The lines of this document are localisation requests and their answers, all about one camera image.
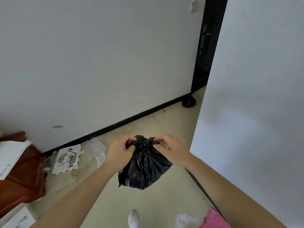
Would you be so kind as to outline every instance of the dirty floor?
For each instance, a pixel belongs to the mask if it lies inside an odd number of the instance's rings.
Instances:
[[[197,102],[193,108],[184,108],[179,102],[98,138],[108,148],[114,139],[124,134],[140,134],[149,138],[166,133],[180,138],[189,149],[204,93],[205,88],[202,88],[193,94]],[[39,216],[43,215],[96,168],[95,159],[88,162],[86,156],[81,155],[77,170],[59,175],[49,174],[46,180],[47,195],[31,203],[33,210]],[[82,227],[128,227],[128,214],[132,209],[137,209],[141,214],[143,228],[175,227],[175,218],[179,214],[197,218],[198,223],[193,227],[199,227],[211,207],[211,202],[187,171],[173,165],[156,183],[145,190],[124,186],[118,188],[117,175],[113,176]]]

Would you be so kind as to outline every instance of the black garbage bag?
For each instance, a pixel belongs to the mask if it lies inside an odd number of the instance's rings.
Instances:
[[[146,139],[142,135],[135,137],[135,141],[126,144],[127,149],[135,145],[135,151],[126,167],[118,172],[118,187],[124,185],[143,190],[156,182],[172,163],[154,149],[152,145],[159,144],[154,138]]]

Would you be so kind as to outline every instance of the hand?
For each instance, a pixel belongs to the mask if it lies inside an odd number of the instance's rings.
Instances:
[[[173,164],[186,167],[190,162],[193,155],[186,149],[178,138],[163,134],[154,138],[154,140],[158,141],[160,145],[156,144],[153,145],[153,147]]]
[[[135,146],[132,145],[126,149],[126,143],[135,141],[136,138],[131,135],[124,135],[110,144],[105,164],[116,173],[123,169],[131,160]]]

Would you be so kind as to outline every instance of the white sneaker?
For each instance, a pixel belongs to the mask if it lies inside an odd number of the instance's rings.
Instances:
[[[141,228],[141,218],[137,210],[132,210],[128,217],[130,228]]]

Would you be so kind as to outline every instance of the wooden cabinet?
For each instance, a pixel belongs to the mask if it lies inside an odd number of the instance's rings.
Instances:
[[[0,138],[0,142],[25,140],[25,132]],[[8,176],[0,181],[0,218],[18,204],[31,203],[45,195],[46,173],[42,170],[44,160],[40,150],[30,145]]]

